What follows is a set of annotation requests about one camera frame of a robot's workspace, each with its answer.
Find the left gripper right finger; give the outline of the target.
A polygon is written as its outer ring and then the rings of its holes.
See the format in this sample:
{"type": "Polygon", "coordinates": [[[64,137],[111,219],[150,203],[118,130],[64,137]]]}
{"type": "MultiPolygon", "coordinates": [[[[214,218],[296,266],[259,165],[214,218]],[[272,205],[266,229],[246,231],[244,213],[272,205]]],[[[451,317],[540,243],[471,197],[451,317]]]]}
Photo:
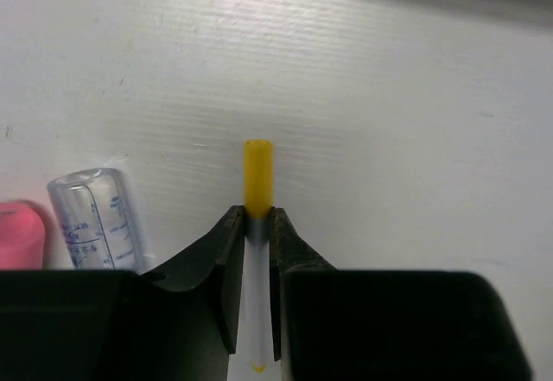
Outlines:
{"type": "Polygon", "coordinates": [[[529,380],[498,291],[447,270],[340,270],[269,216],[273,355],[285,380],[529,380]]]}

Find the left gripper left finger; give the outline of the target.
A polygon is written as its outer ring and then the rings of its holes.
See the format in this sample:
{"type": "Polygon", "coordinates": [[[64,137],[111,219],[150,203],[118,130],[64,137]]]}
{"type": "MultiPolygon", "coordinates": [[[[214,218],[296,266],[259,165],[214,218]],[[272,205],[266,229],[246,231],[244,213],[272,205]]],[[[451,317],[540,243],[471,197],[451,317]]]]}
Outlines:
{"type": "Polygon", "coordinates": [[[224,380],[235,353],[245,211],[144,274],[5,271],[4,380],[224,380]]]}

